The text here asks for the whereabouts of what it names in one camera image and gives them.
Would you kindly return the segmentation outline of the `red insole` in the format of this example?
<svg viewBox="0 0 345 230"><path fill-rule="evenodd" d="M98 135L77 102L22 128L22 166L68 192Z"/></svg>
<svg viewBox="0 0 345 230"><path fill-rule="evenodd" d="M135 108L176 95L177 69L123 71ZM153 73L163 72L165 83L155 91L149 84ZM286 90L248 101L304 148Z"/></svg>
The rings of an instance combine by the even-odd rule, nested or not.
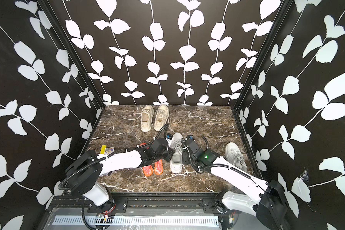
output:
<svg viewBox="0 0 345 230"><path fill-rule="evenodd" d="M154 173L156 175L161 175L163 173L163 161L162 159L154 163Z"/></svg>
<svg viewBox="0 0 345 230"><path fill-rule="evenodd" d="M141 155L142 163L140 167L142 167L143 173L146 177L151 176L153 174L153 168L151 165L152 153L148 147L142 147L139 150Z"/></svg>

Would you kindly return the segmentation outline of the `white sneaker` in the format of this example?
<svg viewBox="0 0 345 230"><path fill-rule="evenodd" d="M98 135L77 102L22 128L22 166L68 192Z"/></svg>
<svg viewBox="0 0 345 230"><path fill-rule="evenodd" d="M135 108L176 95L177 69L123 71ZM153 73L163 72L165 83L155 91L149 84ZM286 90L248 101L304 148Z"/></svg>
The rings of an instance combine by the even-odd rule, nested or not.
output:
<svg viewBox="0 0 345 230"><path fill-rule="evenodd" d="M174 133L172 137L172 141L170 144L170 148L174 150L174 154L170 160L170 169L172 173L178 174L182 171L183 168L183 147L181 143L181 139L183 138L182 134Z"/></svg>
<svg viewBox="0 0 345 230"><path fill-rule="evenodd" d="M244 160L244 156L242 155L237 144L230 142L226 145L225 157L230 164L234 165L244 172L247 172L247 166Z"/></svg>

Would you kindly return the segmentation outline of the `beige sneaker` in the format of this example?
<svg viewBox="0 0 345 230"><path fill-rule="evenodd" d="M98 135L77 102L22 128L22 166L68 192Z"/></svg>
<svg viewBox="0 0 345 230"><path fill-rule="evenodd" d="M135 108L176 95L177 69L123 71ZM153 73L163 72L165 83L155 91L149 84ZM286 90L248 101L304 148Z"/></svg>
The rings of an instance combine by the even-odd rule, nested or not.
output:
<svg viewBox="0 0 345 230"><path fill-rule="evenodd" d="M168 106L162 104L156 111L155 121L154 121L154 129L156 131L160 131L162 127L167 123L169 118L169 108Z"/></svg>
<svg viewBox="0 0 345 230"><path fill-rule="evenodd" d="M151 105L143 107L140 115L140 129L142 132L148 132L151 130L153 114L154 110Z"/></svg>

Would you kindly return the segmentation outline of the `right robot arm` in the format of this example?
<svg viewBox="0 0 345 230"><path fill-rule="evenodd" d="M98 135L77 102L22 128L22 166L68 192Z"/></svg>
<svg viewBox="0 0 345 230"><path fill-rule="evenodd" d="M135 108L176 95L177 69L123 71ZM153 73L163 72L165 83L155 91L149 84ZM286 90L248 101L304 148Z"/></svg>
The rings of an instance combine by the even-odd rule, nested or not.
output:
<svg viewBox="0 0 345 230"><path fill-rule="evenodd" d="M219 213L244 212L255 216L270 230L291 228L285 219L289 203L280 183L267 182L244 172L210 148L202 149L194 139L181 139L181 144L196 172L210 173L241 191L238 194L222 190L213 206Z"/></svg>

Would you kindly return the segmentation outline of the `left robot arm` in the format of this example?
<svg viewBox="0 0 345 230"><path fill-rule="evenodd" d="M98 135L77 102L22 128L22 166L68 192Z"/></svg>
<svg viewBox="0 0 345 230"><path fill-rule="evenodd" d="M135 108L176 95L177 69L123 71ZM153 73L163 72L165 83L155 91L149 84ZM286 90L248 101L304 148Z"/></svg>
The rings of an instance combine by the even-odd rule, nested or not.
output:
<svg viewBox="0 0 345 230"><path fill-rule="evenodd" d="M59 190L69 190L73 196L83 196L97 207L112 204L106 188L98 183L101 175L129 168L143 168L159 160L171 160L175 150L164 138L156 138L145 145L124 148L111 154L85 152L66 169L66 178L58 185Z"/></svg>

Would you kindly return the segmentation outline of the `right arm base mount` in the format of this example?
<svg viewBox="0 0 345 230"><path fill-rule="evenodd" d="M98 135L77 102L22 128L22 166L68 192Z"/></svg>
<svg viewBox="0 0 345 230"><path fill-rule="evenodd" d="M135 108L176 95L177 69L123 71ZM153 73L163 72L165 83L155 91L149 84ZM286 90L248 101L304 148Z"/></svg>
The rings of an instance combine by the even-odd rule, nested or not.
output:
<svg viewBox="0 0 345 230"><path fill-rule="evenodd" d="M235 215L242 214L241 211L235 209L228 209L224 204L216 199L216 197L203 198L202 202L198 204L204 211L204 213L215 215Z"/></svg>

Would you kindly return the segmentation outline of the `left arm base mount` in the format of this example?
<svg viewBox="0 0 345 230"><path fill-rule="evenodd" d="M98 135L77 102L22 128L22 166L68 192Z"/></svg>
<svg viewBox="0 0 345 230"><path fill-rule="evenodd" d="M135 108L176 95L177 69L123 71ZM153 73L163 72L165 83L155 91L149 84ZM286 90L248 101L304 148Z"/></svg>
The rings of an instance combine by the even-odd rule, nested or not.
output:
<svg viewBox="0 0 345 230"><path fill-rule="evenodd" d="M116 214L125 213L128 205L128 198L124 196L112 196L110 195L109 200L104 204L97 206L94 202L90 202L86 207L88 213L95 214Z"/></svg>

